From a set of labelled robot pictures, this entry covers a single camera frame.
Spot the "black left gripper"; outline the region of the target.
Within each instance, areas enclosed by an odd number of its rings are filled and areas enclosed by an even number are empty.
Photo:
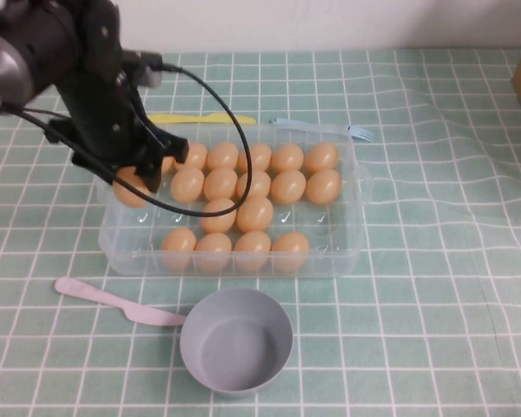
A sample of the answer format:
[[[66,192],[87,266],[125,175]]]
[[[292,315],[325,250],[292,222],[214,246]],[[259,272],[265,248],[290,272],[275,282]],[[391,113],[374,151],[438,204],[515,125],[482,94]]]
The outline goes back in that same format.
[[[188,140],[156,127],[146,115],[137,87],[127,82],[106,83],[98,77],[67,77],[56,84],[86,152],[74,151],[73,165],[108,185],[120,166],[135,166],[151,193],[162,182],[166,156],[184,162]]]

